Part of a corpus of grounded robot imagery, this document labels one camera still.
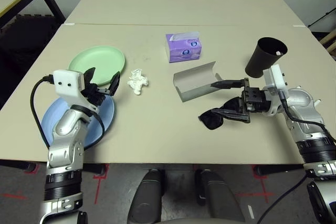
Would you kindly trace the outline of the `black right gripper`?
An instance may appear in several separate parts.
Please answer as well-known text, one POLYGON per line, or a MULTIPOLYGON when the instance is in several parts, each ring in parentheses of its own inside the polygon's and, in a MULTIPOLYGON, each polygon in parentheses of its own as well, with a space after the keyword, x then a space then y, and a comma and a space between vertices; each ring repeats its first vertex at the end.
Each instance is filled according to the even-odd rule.
POLYGON ((266 99, 265 91, 251 87, 248 78, 216 81, 211 87, 218 89, 244 87, 241 93, 242 109, 218 109, 218 114, 227 120, 250 123, 250 113, 267 112, 270 109, 270 101, 266 99))

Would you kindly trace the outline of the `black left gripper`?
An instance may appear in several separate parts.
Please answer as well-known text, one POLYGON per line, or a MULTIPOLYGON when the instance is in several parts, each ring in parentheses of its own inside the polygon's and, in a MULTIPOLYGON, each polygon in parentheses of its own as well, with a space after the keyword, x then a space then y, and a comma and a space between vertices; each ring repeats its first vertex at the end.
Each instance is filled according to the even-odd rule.
POLYGON ((95 73, 95 67, 89 68, 83 74, 85 81, 85 88, 83 89, 83 96, 94 106, 102 105, 107 95, 114 95, 118 89, 120 83, 120 72, 116 72, 111 81, 109 89, 99 88, 95 83, 91 83, 91 80, 95 73))

